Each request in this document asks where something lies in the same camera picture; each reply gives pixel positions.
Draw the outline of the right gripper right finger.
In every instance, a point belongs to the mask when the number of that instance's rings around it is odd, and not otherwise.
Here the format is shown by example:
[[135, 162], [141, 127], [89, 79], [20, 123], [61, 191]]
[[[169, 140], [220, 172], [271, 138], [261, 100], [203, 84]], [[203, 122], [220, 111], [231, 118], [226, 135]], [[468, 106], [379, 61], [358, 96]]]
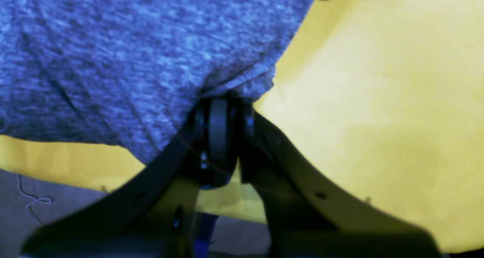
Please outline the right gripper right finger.
[[243, 99], [242, 182], [260, 195], [272, 258], [439, 258], [430, 234], [350, 195]]

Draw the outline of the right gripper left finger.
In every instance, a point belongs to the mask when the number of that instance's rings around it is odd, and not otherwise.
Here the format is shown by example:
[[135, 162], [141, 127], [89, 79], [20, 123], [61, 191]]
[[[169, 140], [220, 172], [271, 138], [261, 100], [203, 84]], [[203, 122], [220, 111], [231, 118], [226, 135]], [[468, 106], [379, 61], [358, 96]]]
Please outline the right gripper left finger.
[[202, 100], [138, 175], [88, 208], [38, 229], [23, 258], [191, 258], [201, 189], [229, 182], [229, 100]]

